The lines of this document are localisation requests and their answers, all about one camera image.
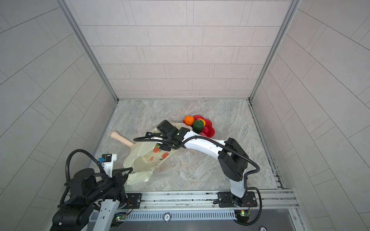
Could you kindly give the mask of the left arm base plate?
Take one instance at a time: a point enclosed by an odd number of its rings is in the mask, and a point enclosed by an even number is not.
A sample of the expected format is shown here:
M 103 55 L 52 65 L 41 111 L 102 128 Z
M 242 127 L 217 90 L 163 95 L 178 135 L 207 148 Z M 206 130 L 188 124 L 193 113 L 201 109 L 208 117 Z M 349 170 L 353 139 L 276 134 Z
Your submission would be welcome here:
M 129 209 L 139 209 L 142 200 L 141 193 L 127 193 L 127 201 L 124 203 L 122 209 L 129 210 Z

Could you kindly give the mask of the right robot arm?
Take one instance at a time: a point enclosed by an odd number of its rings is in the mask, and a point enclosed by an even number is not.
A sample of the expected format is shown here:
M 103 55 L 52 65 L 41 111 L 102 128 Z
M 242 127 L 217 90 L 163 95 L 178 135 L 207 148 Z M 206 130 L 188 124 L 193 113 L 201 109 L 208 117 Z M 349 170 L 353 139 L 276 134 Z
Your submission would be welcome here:
M 235 198 L 243 198 L 246 193 L 244 174 L 248 167 L 248 157 L 236 140 L 214 140 L 188 127 L 177 128 L 167 120 L 162 121 L 157 129 L 157 132 L 147 132 L 145 138 L 158 143 L 164 151 L 187 148 L 217 159 L 224 175 L 230 179 L 230 193 Z

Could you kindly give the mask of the yellow red mango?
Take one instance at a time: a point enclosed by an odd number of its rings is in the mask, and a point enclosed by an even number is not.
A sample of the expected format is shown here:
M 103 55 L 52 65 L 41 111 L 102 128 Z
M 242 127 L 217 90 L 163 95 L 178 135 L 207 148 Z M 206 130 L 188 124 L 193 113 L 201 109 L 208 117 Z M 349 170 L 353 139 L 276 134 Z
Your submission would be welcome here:
M 203 126 L 205 127 L 205 125 L 206 125 L 206 122 L 205 122 L 205 120 L 204 120 L 204 119 L 202 119 L 202 118 L 198 118 L 198 120 L 202 121 L 202 123 L 203 123 Z

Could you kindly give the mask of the green round fruit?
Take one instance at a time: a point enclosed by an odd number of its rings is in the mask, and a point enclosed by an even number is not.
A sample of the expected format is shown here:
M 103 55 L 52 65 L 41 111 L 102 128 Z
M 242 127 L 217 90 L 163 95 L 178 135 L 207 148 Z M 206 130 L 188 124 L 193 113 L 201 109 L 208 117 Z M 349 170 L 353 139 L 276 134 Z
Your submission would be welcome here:
M 193 127 L 193 130 L 197 133 L 201 133 L 202 129 L 204 128 L 203 123 L 200 120 L 195 120 L 192 127 Z

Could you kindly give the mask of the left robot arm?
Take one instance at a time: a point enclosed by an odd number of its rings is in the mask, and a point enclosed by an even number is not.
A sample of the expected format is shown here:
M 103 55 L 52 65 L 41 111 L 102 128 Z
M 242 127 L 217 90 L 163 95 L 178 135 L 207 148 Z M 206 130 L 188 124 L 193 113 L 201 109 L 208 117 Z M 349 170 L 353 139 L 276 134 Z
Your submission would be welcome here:
M 105 172 L 96 173 L 92 168 L 78 171 L 67 183 L 70 198 L 60 205 L 52 219 L 51 231 L 81 231 L 89 223 L 96 206 L 101 200 L 96 225 L 103 231 L 111 228 L 116 210 L 129 203 L 124 184 L 133 168 L 112 171 L 112 177 Z

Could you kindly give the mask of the orange tangerine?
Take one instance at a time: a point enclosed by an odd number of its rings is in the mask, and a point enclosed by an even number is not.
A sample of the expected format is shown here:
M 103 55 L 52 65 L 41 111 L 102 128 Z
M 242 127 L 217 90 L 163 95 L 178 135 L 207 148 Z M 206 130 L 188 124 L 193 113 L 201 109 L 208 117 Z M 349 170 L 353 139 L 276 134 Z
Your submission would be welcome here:
M 195 119 L 192 116 L 186 116 L 183 120 L 187 126 L 192 126 L 194 124 Z

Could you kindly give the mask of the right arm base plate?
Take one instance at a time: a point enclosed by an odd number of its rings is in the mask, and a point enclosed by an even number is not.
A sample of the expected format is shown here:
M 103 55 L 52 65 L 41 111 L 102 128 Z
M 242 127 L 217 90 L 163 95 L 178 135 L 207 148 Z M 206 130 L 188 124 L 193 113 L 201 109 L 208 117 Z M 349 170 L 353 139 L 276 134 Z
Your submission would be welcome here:
M 231 192 L 218 192 L 214 205 L 218 204 L 220 208 L 244 208 L 257 207 L 256 196 L 254 192 L 245 192 L 242 198 L 233 195 Z

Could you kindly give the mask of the cream plastic fruit bag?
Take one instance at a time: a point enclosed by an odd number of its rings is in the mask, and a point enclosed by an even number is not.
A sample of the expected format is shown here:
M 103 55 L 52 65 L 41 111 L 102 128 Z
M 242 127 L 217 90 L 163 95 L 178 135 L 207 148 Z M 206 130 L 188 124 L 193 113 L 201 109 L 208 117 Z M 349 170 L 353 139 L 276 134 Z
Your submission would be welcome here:
M 124 168 L 131 167 L 133 172 L 130 173 L 127 184 L 134 185 L 137 183 L 148 182 L 154 170 L 163 165 L 163 163 L 177 153 L 178 150 L 164 151 L 159 148 L 159 144 L 153 141 L 137 141 L 130 150 L 130 154 L 123 162 Z

